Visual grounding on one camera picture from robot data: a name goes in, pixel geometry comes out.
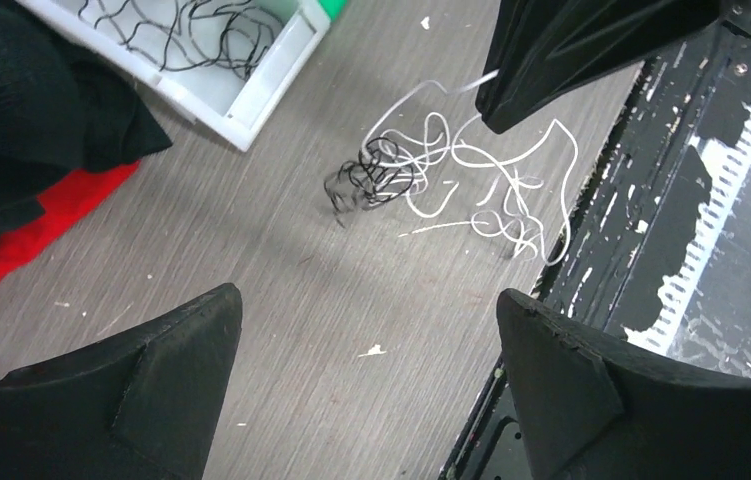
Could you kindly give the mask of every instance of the tangled black wire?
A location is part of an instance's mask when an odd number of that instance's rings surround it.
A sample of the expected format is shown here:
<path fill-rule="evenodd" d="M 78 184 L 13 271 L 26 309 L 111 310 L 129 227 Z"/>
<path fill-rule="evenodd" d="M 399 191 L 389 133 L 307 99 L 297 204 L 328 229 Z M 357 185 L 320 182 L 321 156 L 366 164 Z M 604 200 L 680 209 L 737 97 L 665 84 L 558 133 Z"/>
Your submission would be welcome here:
<path fill-rule="evenodd" d="M 84 0 L 83 6 L 78 10 L 78 17 L 82 20 L 84 12 L 89 8 L 89 4 L 92 0 Z M 206 5 L 210 5 L 216 0 L 188 0 L 181 5 L 180 0 L 170 0 L 174 5 L 174 18 L 171 24 L 164 25 L 151 20 L 148 15 L 143 11 L 139 0 L 124 0 L 124 3 L 115 11 L 108 12 L 104 5 L 104 0 L 96 0 L 99 8 L 101 9 L 102 16 L 97 18 L 93 22 L 93 28 L 98 29 L 102 22 L 107 22 L 116 34 L 119 36 L 119 44 L 127 48 L 131 52 L 136 52 L 156 65 L 160 71 L 168 72 L 183 72 L 200 67 L 221 67 L 234 72 L 234 74 L 240 79 L 247 81 L 260 61 L 266 55 L 266 52 L 275 42 L 277 32 L 280 31 L 283 26 L 283 22 L 276 15 L 272 14 L 268 10 L 251 5 L 253 0 L 241 0 L 234 3 L 226 3 L 214 9 L 212 12 L 201 12 L 199 9 Z M 117 21 L 118 17 L 128 10 L 128 7 L 136 12 L 141 18 L 139 22 L 136 22 L 130 35 L 125 35 L 125 31 L 119 25 Z M 270 26 L 268 23 L 255 18 L 254 14 L 260 15 L 271 19 L 276 25 Z M 219 34 L 218 53 L 215 55 L 208 55 L 203 49 L 196 43 L 193 36 L 193 23 L 196 20 L 205 20 L 211 18 L 226 17 L 225 26 L 222 28 Z M 251 32 L 246 30 L 246 26 L 242 25 L 242 21 L 248 22 L 252 30 Z M 136 39 L 137 33 L 140 31 L 140 27 L 154 28 L 166 35 L 166 42 L 163 46 L 163 53 L 161 55 L 152 55 L 148 51 L 132 45 Z M 189 42 L 192 44 L 192 50 L 197 52 L 196 54 L 201 57 L 200 60 L 191 58 L 191 55 L 187 52 L 187 47 L 182 43 L 182 37 L 186 33 Z M 231 34 L 240 35 L 251 43 L 251 50 L 245 56 L 235 56 L 230 51 L 229 36 Z M 185 66 L 171 66 L 169 65 L 170 48 L 174 47 L 180 51 L 187 65 Z"/>
<path fill-rule="evenodd" d="M 388 151 L 382 148 L 384 144 L 389 145 Z M 398 144 L 394 140 L 386 137 L 373 138 L 366 144 L 366 152 L 369 155 L 361 150 L 357 154 L 357 160 L 346 161 L 336 173 L 325 178 L 325 193 L 331 200 L 334 217 L 340 226 L 345 228 L 342 215 L 374 210 L 410 190 L 413 186 L 412 181 L 396 182 L 400 174 L 408 174 L 409 167 L 381 164 L 395 162 L 395 152 L 398 151 Z"/>

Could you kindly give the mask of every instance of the plastic container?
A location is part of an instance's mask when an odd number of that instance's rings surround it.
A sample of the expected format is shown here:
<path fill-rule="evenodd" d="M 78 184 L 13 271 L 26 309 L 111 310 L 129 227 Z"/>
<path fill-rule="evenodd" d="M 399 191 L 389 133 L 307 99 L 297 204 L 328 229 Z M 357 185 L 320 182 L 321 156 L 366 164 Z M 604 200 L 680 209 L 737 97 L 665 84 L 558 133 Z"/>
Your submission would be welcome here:
<path fill-rule="evenodd" d="M 152 88 L 189 121 L 200 121 L 242 151 L 249 149 L 284 92 L 322 40 L 331 20 L 336 18 L 345 3 L 338 0 L 254 0 L 253 6 L 271 13 L 271 18 L 277 24 L 273 25 L 277 27 L 277 31 L 274 32 L 274 42 L 263 40 L 265 45 L 261 45 L 261 49 L 265 47 L 266 50 L 259 65 L 242 79 L 231 70 L 218 66 L 201 66 L 184 71 L 161 70 L 160 52 L 168 52 L 165 56 L 170 68 L 182 68 L 175 64 L 178 61 L 181 65 L 188 65 L 189 62 L 185 60 L 187 57 L 184 54 L 177 54 L 177 50 L 171 47 L 171 42 L 167 43 L 166 34 L 147 28 L 147 24 L 142 25 L 140 20 L 143 17 L 132 10 L 133 5 L 140 5 L 144 18 L 152 18 L 168 25 L 175 18 L 176 5 L 184 11 L 187 6 L 200 2 L 16 1 L 68 40 L 98 53 Z M 235 8 L 233 5 L 236 3 L 239 2 L 213 0 L 201 4 L 201 8 L 204 11 Z M 182 38 L 189 38 L 193 41 L 190 45 L 202 45 L 202 48 L 212 48 L 214 42 L 219 45 L 220 34 L 225 28 L 224 19 L 213 17 L 201 19 L 201 23 L 196 19 L 192 21 L 195 22 L 192 24 L 195 27 L 190 27 L 190 36 Z M 120 37 L 120 31 L 125 37 L 137 32 L 129 43 L 131 49 L 120 44 L 125 38 Z M 186 35 L 185 32 L 186 27 L 181 27 L 179 33 Z M 251 48 L 253 45 L 246 46 L 245 40 L 239 44 L 236 39 L 225 41 L 228 42 L 227 49 L 232 57 L 237 56 L 238 48 Z M 179 59 L 172 60 L 173 56 L 178 55 Z"/>

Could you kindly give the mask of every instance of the red fabric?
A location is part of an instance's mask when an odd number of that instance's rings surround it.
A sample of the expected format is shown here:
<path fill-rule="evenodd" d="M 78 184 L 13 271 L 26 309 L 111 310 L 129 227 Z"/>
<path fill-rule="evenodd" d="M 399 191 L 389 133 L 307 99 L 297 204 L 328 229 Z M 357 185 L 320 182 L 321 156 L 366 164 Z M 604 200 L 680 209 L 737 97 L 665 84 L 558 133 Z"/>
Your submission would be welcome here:
<path fill-rule="evenodd" d="M 37 197 L 45 214 L 33 223 L 0 237 L 0 281 L 26 265 L 86 216 L 133 174 L 139 162 L 105 173 L 70 173 Z"/>

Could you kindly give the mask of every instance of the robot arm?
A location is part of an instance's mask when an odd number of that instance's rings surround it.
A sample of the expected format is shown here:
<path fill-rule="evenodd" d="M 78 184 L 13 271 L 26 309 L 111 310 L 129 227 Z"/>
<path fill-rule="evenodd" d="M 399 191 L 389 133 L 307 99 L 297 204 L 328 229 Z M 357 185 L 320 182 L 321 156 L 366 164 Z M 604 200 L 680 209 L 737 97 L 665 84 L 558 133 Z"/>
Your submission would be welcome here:
<path fill-rule="evenodd" d="M 475 101 L 504 133 L 557 97 L 683 41 L 751 0 L 501 0 Z"/>

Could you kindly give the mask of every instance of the white string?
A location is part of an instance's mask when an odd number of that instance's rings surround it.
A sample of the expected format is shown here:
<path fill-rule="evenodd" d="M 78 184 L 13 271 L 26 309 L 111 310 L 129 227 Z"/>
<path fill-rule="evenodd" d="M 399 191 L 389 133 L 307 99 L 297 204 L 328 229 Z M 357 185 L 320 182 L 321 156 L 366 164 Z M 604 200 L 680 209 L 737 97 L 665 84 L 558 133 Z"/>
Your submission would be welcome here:
<path fill-rule="evenodd" d="M 404 195 L 406 203 L 411 211 L 413 211 L 420 218 L 424 219 L 433 219 L 442 214 L 448 206 L 449 200 L 460 187 L 460 182 L 457 181 L 443 182 L 443 184 L 445 185 L 451 185 L 451 188 L 446 194 L 440 206 L 430 213 L 420 210 L 414 203 L 414 197 L 424 193 L 428 189 L 430 183 L 428 179 L 428 170 L 431 167 L 439 165 L 446 158 L 451 158 L 458 165 L 461 165 L 465 168 L 498 169 L 499 175 L 494 178 L 486 196 L 480 202 L 476 203 L 476 206 L 483 207 L 487 205 L 495 194 L 496 188 L 498 187 L 501 178 L 504 178 L 505 180 L 507 180 L 508 189 L 505 193 L 504 201 L 502 202 L 502 211 L 504 215 L 509 217 L 508 221 L 505 221 L 505 219 L 503 219 L 497 211 L 492 209 L 485 209 L 474 213 L 468 221 L 443 223 L 430 227 L 424 227 L 416 229 L 410 233 L 401 234 L 400 237 L 440 228 L 469 225 L 476 234 L 482 237 L 504 237 L 506 240 L 511 242 L 513 244 L 511 258 L 515 258 L 521 255 L 524 251 L 528 250 L 533 254 L 531 258 L 541 256 L 543 258 L 543 261 L 547 265 L 554 265 L 559 263 L 563 259 L 571 242 L 572 231 L 571 225 L 569 223 L 569 209 L 566 205 L 566 186 L 569 181 L 569 176 L 572 173 L 572 170 L 575 167 L 575 163 L 578 160 L 579 156 L 578 143 L 576 142 L 575 137 L 572 135 L 572 132 L 570 132 L 569 129 L 566 128 L 566 126 L 559 120 L 552 120 L 551 124 L 546 129 L 546 132 L 543 134 L 543 137 L 539 141 L 537 141 L 534 146 L 529 148 L 524 153 L 510 158 L 506 161 L 499 161 L 487 151 L 474 145 L 467 144 L 462 139 L 463 132 L 473 122 L 481 118 L 480 114 L 473 116 L 471 119 L 469 119 L 469 121 L 461 125 L 461 127 L 458 128 L 455 132 L 454 137 L 452 137 L 451 135 L 448 121 L 442 114 L 438 112 L 431 112 L 425 117 L 425 121 L 423 122 L 422 139 L 415 139 L 393 128 L 385 129 L 380 135 L 375 135 L 375 132 L 378 131 L 381 125 L 383 125 L 387 121 L 387 119 L 393 113 L 395 113 L 396 110 L 398 110 L 405 102 L 407 102 L 408 99 L 413 97 L 422 89 L 426 87 L 435 87 L 447 96 L 459 95 L 474 90 L 478 86 L 495 78 L 497 74 L 498 71 L 493 71 L 481 77 L 480 79 L 455 90 L 447 90 L 445 87 L 443 87 L 442 84 L 435 80 L 427 80 L 420 83 L 407 95 L 402 97 L 398 102 L 390 107 L 384 113 L 384 115 L 381 116 L 378 122 L 376 122 L 375 125 L 369 130 L 369 132 L 361 142 L 361 152 L 364 152 L 365 157 L 371 159 L 371 154 L 369 153 L 369 149 L 366 148 L 366 145 L 372 138 L 389 138 L 390 140 L 395 141 L 395 143 L 384 140 L 377 141 L 378 149 L 380 149 L 383 153 L 385 153 L 393 160 L 393 162 L 382 160 L 380 165 L 385 168 L 397 169 L 399 172 L 394 178 L 385 180 L 384 184 L 377 185 L 378 195 L 387 198 L 394 198 L 398 195 Z M 432 124 L 434 122 L 441 124 L 442 133 L 438 134 L 436 138 L 431 139 L 431 131 L 434 130 L 434 128 L 432 128 Z M 560 128 L 570 140 L 570 142 L 572 143 L 573 155 L 569 166 L 564 173 L 560 190 L 560 210 L 563 214 L 564 219 L 563 248 L 561 249 L 557 257 L 555 257 L 554 259 L 548 259 L 548 253 L 546 253 L 547 249 L 545 240 L 545 226 L 543 222 L 540 221 L 540 219 L 531 214 L 531 210 L 522 195 L 522 191 L 524 190 L 537 190 L 542 188 L 543 182 L 535 177 L 521 176 L 517 164 L 539 150 L 540 147 L 542 147 L 549 139 L 549 136 L 551 135 L 554 127 Z M 421 148 L 422 153 L 414 155 L 410 151 L 409 147 Z M 481 156 L 485 160 L 485 162 L 479 163 L 468 161 L 462 158 L 459 152 L 470 152 L 477 154 Z M 532 179 L 534 180 L 534 182 L 529 183 L 526 181 L 528 179 Z M 389 183 L 390 185 L 399 185 L 400 187 L 398 190 L 404 193 L 384 191 L 384 188 L 389 186 L 387 185 L 387 183 Z M 408 183 L 410 183 L 410 188 L 407 191 L 404 191 Z M 498 230 L 484 231 L 481 228 L 482 226 L 492 226 L 493 229 L 498 228 Z M 511 231 L 514 229 L 518 229 L 518 235 L 516 236 L 511 233 Z"/>

